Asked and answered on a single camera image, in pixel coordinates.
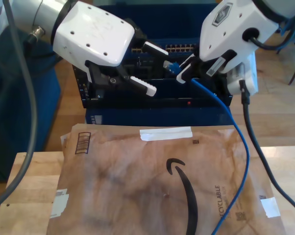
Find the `black cable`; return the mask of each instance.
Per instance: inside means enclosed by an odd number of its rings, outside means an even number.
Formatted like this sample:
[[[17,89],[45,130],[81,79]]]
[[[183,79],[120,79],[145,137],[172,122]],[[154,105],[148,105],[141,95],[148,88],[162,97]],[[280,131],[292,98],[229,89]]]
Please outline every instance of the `black cable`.
[[[253,42],[255,45],[257,45],[259,48],[262,48],[264,50],[280,50],[282,48],[284,48],[295,36],[295,23],[293,24],[292,28],[290,29],[290,32],[288,33],[287,37],[285,38],[285,40],[276,46],[270,46],[270,45],[266,45],[261,43],[259,40],[257,40],[254,37],[250,38],[250,41]]]
[[[251,126],[250,117],[249,117],[249,103],[250,103],[249,96],[250,95],[247,91],[245,81],[241,80],[239,83],[240,83],[240,88],[241,88],[241,95],[242,95],[241,96],[241,103],[243,105],[243,110],[244,110],[246,129],[247,129],[247,132],[251,138],[251,141],[252,141],[257,153],[260,156],[260,159],[263,163],[266,173],[268,174],[268,176],[270,178],[270,181],[272,182],[274,187],[277,189],[277,191],[295,208],[295,201],[293,199],[291,199],[291,197],[287,193],[285,193],[285,191],[279,186],[279,184],[275,180],[275,177],[274,177],[272,171],[270,170],[270,166],[269,166],[268,162],[266,161],[266,158],[261,150],[261,147],[256,140],[256,137],[254,135],[254,132],[253,132],[253,129]]]
[[[26,85],[28,95],[29,95],[30,107],[31,107],[31,130],[30,130],[30,138],[29,138],[27,153],[25,155],[25,160],[22,163],[21,168],[18,171],[16,177],[13,179],[13,181],[10,183],[10,185],[8,185],[5,192],[0,195],[0,205],[16,189],[16,187],[19,185],[19,183],[21,182],[21,180],[25,176],[26,171],[29,168],[30,162],[32,160],[34,148],[35,148],[36,136],[37,136],[37,126],[38,126],[37,106],[36,106],[34,88],[33,88],[33,84],[31,81],[29,69],[26,65],[23,50],[22,50],[20,43],[19,43],[19,36],[17,33],[17,28],[15,25],[15,21],[14,21],[14,17],[13,17],[13,13],[11,10],[9,0],[3,0],[3,4],[4,4],[5,10],[6,10],[7,19],[8,19],[9,25],[10,25],[11,37],[13,39],[13,44],[16,49],[18,60],[20,62],[22,73],[24,75],[25,85]]]

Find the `wooden floor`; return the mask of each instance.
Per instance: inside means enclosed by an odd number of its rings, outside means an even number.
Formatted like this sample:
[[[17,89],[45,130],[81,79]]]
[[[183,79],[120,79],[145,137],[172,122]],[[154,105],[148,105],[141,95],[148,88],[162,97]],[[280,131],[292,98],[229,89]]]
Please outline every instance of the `wooden floor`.
[[[269,40],[277,44],[278,35]],[[295,71],[295,47],[288,45],[279,55],[274,51],[256,51],[259,93],[251,98],[250,117],[261,146],[295,145],[295,81],[288,86]],[[84,123],[83,109],[72,66],[62,61],[56,66],[62,97],[47,141],[46,151],[61,151],[60,136],[71,131],[77,123]],[[231,103],[231,112],[244,127],[240,96]],[[0,193],[5,184],[0,184]]]

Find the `white tape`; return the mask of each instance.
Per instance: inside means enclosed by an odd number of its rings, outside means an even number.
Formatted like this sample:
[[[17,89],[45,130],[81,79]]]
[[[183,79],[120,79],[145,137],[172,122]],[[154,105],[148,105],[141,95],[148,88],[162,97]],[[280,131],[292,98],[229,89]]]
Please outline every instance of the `white tape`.
[[[280,216],[279,208],[274,197],[261,199],[261,203],[268,218]]]
[[[63,135],[63,136],[60,137],[61,146],[64,145],[64,143],[65,143],[65,139],[66,139],[66,138],[67,138],[67,134],[65,134],[65,135]]]
[[[168,55],[168,52],[167,51],[165,51],[164,49],[161,49],[157,45],[154,45],[154,44],[149,43],[149,42],[145,42],[144,44],[147,45],[148,47],[151,47],[151,48],[154,48],[155,50],[158,50],[159,52],[161,52],[161,53],[163,53],[165,55]]]
[[[192,137],[191,127],[140,130],[143,141],[162,141]]]
[[[50,218],[59,217],[61,213],[64,212],[69,198],[69,194],[66,194],[66,192],[67,189],[59,189],[56,191]]]

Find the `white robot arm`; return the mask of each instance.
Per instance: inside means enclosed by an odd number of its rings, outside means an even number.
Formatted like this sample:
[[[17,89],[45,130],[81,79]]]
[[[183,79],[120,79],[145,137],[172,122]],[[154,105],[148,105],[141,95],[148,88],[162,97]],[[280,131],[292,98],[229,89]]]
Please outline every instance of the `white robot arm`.
[[[249,39],[265,42],[279,23],[295,16],[295,0],[224,0],[204,20],[199,52],[180,67],[180,83],[191,79],[194,70],[212,77],[226,73],[228,90],[240,94],[239,80],[253,95],[258,92],[254,52],[258,48]]]
[[[11,0],[10,4],[17,27],[30,33],[29,41],[36,42],[42,38],[51,43],[59,56],[86,72],[91,83],[95,78],[90,68],[97,72],[106,67],[114,70],[133,89],[149,96],[155,95],[154,86],[129,76],[121,62],[132,43],[164,60],[168,52],[149,42],[131,20],[120,19],[76,0]],[[0,34],[7,25],[0,0]]]
[[[16,25],[30,32],[34,40],[42,38],[71,64],[87,73],[94,83],[90,64],[95,70],[115,69],[135,89],[153,96],[156,88],[123,70],[121,62],[131,43],[139,42],[154,56],[168,53],[147,41],[140,29],[100,8],[75,0],[11,0]],[[184,83],[192,75],[212,77],[217,71],[227,74],[230,93],[240,92],[239,80],[245,79],[252,94],[258,91],[254,52],[249,41],[265,42],[278,24],[295,15],[295,0],[224,0],[202,25],[199,51],[182,65],[177,80]],[[0,34],[7,26],[0,0]]]

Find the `barcode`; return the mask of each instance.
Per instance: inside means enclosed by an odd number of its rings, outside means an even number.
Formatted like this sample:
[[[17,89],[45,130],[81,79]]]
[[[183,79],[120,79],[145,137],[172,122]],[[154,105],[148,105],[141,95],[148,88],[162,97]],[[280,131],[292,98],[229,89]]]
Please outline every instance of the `barcode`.
[[[78,136],[77,148],[75,154],[88,153],[90,145],[91,132],[80,132]]]
[[[246,220],[246,213],[245,212],[236,212],[237,221],[244,221]]]

